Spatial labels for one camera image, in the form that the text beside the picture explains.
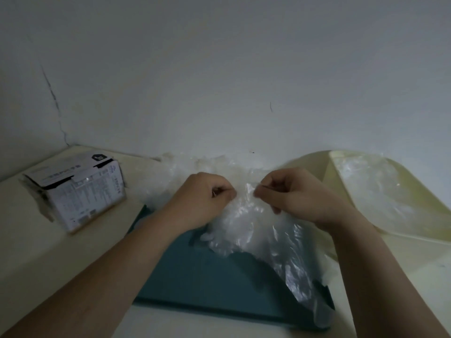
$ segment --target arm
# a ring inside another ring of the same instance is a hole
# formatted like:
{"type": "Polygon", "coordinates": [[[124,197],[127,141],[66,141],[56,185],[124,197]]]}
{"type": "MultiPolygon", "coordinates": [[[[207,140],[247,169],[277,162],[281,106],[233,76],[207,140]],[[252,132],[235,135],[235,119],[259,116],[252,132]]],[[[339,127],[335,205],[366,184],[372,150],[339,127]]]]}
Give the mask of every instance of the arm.
{"type": "Polygon", "coordinates": [[[190,176],[162,210],[145,219],[3,338],[110,337],[172,241],[205,225],[235,196],[223,177],[190,176]]]}
{"type": "Polygon", "coordinates": [[[356,209],[302,169],[271,172],[255,191],[273,207],[314,222],[332,236],[359,337],[450,336],[356,209]]]}

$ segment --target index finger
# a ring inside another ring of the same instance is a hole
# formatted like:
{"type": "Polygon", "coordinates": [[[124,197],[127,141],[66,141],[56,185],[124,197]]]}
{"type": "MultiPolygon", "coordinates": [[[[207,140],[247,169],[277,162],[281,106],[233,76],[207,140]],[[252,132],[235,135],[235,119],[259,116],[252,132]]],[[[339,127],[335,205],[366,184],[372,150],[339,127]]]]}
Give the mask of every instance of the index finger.
{"type": "Polygon", "coordinates": [[[285,184],[287,177],[293,169],[277,169],[269,172],[260,182],[263,186],[275,186],[277,184],[285,184]]]}
{"type": "Polygon", "coordinates": [[[200,172],[198,175],[202,176],[202,178],[205,178],[205,180],[208,182],[210,187],[213,188],[219,188],[221,190],[234,190],[234,187],[232,184],[230,184],[230,181],[228,181],[223,176],[217,175],[217,174],[210,174],[210,173],[204,173],[200,172]]]}

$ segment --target box lid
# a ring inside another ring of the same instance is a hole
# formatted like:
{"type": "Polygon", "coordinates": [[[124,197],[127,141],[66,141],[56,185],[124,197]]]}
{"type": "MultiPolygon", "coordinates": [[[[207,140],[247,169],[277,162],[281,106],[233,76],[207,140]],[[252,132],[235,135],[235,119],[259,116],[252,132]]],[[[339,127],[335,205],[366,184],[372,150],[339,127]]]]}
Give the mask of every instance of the box lid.
{"type": "Polygon", "coordinates": [[[40,187],[48,187],[56,182],[71,178],[79,173],[85,174],[105,161],[111,160],[100,150],[72,155],[68,158],[50,161],[46,165],[39,166],[24,173],[25,176],[37,183],[40,187]]]}

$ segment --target plastic bag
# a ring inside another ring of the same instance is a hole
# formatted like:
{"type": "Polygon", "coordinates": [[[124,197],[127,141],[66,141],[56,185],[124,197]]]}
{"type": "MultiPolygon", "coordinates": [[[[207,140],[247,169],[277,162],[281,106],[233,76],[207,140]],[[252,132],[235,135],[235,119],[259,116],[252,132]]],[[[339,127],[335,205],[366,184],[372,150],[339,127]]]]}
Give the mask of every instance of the plastic bag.
{"type": "Polygon", "coordinates": [[[397,169],[384,157],[359,154],[333,160],[355,207],[380,229],[427,238],[451,229],[451,216],[414,206],[397,169]]]}
{"type": "Polygon", "coordinates": [[[227,178],[237,197],[226,206],[201,236],[211,250],[227,256],[245,251],[269,264],[303,306],[313,312],[315,324],[329,327],[334,310],[314,285],[321,283],[328,262],[324,251],[315,246],[313,225],[288,214],[275,215],[271,207],[253,196],[253,191],[268,173],[246,169],[226,157],[196,159],[166,154],[156,173],[146,168],[140,182],[128,195],[138,196],[147,206],[159,209],[192,173],[215,173],[227,178]]]}

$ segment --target teal tray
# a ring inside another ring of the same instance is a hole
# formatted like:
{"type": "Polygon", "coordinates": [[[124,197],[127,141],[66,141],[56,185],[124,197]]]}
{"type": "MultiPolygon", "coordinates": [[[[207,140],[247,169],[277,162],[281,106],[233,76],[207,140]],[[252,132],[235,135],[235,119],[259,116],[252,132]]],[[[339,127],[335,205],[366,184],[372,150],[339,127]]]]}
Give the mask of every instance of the teal tray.
{"type": "MultiPolygon", "coordinates": [[[[136,222],[152,213],[143,207],[136,222]]],[[[161,257],[134,304],[163,307],[219,317],[323,331],[313,313],[299,304],[267,264],[248,253],[224,258],[198,238],[205,229],[184,233],[161,257]]],[[[327,304],[334,308],[329,289],[317,282],[327,304]]]]}

